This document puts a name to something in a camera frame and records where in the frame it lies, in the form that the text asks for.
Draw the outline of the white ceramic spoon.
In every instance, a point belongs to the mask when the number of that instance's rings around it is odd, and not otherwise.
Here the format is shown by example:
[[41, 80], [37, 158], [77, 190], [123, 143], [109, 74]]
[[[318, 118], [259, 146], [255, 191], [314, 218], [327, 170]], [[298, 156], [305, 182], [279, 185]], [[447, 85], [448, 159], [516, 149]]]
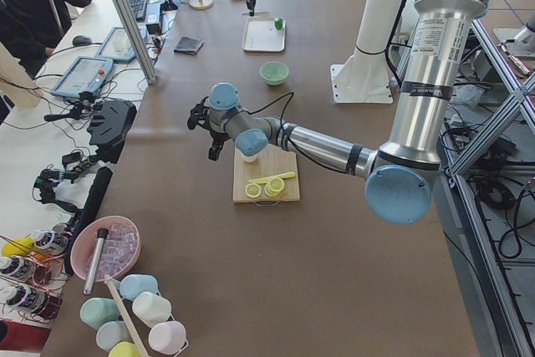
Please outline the white ceramic spoon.
[[263, 17], [269, 17], [271, 14], [270, 14], [270, 12], [267, 12], [267, 11], [256, 11], [254, 13], [242, 12], [241, 15], [242, 16], [246, 16], [246, 17], [260, 17], [260, 18], [263, 18]]

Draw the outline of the mint green bowl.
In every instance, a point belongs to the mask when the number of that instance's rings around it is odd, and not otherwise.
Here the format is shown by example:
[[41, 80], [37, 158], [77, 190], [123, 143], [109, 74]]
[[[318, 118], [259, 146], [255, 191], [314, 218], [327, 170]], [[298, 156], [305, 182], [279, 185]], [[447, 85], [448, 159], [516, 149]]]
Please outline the mint green bowl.
[[262, 80], [270, 86], [282, 84], [289, 75], [289, 67], [279, 61], [269, 61], [259, 69]]

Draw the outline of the single lemon slice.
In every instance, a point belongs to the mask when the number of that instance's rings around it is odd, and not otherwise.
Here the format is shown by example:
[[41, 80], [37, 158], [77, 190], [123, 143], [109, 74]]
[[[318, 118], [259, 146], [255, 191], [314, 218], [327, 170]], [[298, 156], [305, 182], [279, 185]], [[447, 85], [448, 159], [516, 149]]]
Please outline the single lemon slice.
[[244, 191], [246, 196], [251, 199], [258, 199], [262, 195], [262, 187], [257, 183], [247, 183]]

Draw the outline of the bamboo cutting board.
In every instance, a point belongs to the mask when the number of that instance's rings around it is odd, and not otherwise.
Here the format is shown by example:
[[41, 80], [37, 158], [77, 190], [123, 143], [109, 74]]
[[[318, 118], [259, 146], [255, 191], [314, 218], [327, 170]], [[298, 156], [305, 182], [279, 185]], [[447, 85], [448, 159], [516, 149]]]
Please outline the bamboo cutting board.
[[[241, 151], [235, 149], [232, 192], [232, 200], [235, 203], [274, 203], [277, 201], [300, 200], [298, 165], [294, 153], [286, 152], [274, 145], [267, 145], [257, 154], [257, 160], [253, 163], [244, 162], [242, 157]], [[284, 179], [285, 189], [278, 196], [267, 196], [264, 192], [263, 184], [260, 184], [262, 195], [258, 199], [251, 199], [246, 196], [244, 189], [250, 179], [272, 176], [287, 171], [295, 171], [296, 176], [291, 179]]]

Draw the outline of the stacked lemon slices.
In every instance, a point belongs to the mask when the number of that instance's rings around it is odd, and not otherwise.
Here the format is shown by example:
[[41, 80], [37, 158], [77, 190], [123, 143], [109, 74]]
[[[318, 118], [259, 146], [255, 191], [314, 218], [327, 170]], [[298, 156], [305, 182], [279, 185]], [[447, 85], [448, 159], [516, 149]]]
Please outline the stacked lemon slices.
[[275, 178], [264, 185], [264, 192], [267, 196], [276, 197], [285, 189], [284, 179]]

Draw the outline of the grey folded cloth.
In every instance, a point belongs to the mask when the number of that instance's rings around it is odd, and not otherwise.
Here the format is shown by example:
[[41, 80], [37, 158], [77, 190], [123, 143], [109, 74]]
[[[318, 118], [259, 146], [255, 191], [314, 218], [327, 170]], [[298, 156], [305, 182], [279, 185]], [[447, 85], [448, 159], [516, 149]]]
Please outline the grey folded cloth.
[[204, 41], [199, 38], [181, 36], [173, 51], [177, 54], [196, 55], [200, 51]]

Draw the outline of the black long bar device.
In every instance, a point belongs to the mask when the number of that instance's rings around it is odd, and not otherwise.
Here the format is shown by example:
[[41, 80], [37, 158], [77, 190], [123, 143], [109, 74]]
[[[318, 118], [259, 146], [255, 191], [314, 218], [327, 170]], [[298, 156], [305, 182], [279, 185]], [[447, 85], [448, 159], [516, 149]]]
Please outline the black long bar device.
[[73, 258], [71, 257], [74, 241], [77, 239], [79, 234], [95, 220], [102, 201], [104, 200], [104, 195], [107, 191], [112, 175], [113, 171], [107, 166], [101, 167], [97, 170], [93, 184], [89, 189], [89, 194], [84, 207], [74, 216], [74, 225], [71, 230], [72, 236], [69, 239], [67, 251], [64, 254], [64, 268], [66, 274], [69, 276], [74, 275], [72, 265]]

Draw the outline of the blue teach pendant far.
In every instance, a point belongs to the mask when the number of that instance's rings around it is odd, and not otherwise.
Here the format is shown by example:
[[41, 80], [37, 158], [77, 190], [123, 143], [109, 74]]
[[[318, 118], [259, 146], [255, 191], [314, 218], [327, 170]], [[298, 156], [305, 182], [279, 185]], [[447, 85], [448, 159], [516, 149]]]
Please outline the blue teach pendant far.
[[127, 64], [134, 60], [135, 51], [125, 29], [113, 27], [95, 56], [112, 59], [117, 64]]

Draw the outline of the blue teach pendant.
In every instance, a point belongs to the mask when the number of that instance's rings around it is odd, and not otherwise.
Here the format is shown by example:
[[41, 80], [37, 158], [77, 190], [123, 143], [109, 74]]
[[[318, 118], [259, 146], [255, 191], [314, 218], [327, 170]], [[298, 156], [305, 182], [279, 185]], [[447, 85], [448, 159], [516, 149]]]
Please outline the blue teach pendant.
[[51, 94], [78, 99], [83, 92], [97, 95], [112, 72], [114, 61], [102, 57], [78, 57], [56, 85]]
[[113, 27], [95, 56], [112, 59], [117, 64], [127, 64], [134, 60], [135, 51], [125, 29]]

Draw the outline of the blue teach pendant near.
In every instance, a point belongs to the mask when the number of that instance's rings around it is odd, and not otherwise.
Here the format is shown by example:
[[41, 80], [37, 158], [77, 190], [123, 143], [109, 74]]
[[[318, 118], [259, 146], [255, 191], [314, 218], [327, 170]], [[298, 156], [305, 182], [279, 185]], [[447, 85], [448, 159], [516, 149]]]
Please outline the blue teach pendant near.
[[56, 85], [51, 94], [78, 99], [83, 92], [97, 95], [112, 72], [114, 61], [102, 57], [78, 57]]

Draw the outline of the wooden stick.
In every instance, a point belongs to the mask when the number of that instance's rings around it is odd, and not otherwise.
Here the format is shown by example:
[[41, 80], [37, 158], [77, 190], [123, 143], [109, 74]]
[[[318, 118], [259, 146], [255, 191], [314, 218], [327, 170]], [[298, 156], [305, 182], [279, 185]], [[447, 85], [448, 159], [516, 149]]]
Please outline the wooden stick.
[[139, 336], [139, 333], [137, 329], [135, 328], [135, 325], [129, 315], [128, 310], [126, 309], [121, 297], [120, 293], [117, 290], [116, 286], [114, 285], [113, 278], [110, 275], [104, 276], [104, 283], [108, 287], [108, 290], [110, 291], [110, 294], [112, 296], [112, 299], [115, 301], [115, 304], [117, 306], [117, 309], [120, 312], [120, 316], [122, 317], [123, 321], [125, 322], [126, 328], [130, 334], [130, 337], [134, 341], [135, 346], [139, 350], [140, 356], [142, 357], [149, 357], [149, 354], [147, 352], [147, 349], [145, 348], [141, 337]]

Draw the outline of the pink cup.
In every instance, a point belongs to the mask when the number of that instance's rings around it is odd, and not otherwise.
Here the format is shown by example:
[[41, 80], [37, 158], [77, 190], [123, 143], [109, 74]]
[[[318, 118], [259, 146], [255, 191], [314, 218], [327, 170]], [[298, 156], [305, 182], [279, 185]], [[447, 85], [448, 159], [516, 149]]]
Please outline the pink cup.
[[167, 321], [155, 325], [149, 333], [150, 347], [162, 354], [177, 354], [187, 345], [186, 328], [179, 321]]

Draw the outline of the green cup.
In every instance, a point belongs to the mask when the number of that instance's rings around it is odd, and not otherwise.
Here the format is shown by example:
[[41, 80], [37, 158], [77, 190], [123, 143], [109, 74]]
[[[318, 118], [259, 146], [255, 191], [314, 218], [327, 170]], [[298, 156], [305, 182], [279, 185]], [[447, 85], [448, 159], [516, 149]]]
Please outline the green cup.
[[116, 321], [120, 316], [112, 298], [90, 298], [83, 303], [79, 311], [82, 322], [98, 330], [102, 325]]

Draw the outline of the grey blue cup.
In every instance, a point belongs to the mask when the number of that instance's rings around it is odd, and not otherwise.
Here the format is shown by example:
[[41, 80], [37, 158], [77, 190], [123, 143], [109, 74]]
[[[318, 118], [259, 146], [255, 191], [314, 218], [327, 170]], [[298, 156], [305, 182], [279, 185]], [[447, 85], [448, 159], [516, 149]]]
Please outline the grey blue cup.
[[131, 337], [125, 322], [110, 321], [98, 329], [95, 340], [100, 349], [110, 352], [118, 343], [130, 342]]

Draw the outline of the yellow cup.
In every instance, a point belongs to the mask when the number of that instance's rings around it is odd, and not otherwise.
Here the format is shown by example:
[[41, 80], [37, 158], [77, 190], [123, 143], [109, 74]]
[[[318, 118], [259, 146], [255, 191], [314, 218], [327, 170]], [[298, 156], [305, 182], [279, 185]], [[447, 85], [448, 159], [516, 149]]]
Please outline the yellow cup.
[[122, 341], [116, 344], [108, 353], [109, 357], [140, 357], [138, 347], [131, 342]]

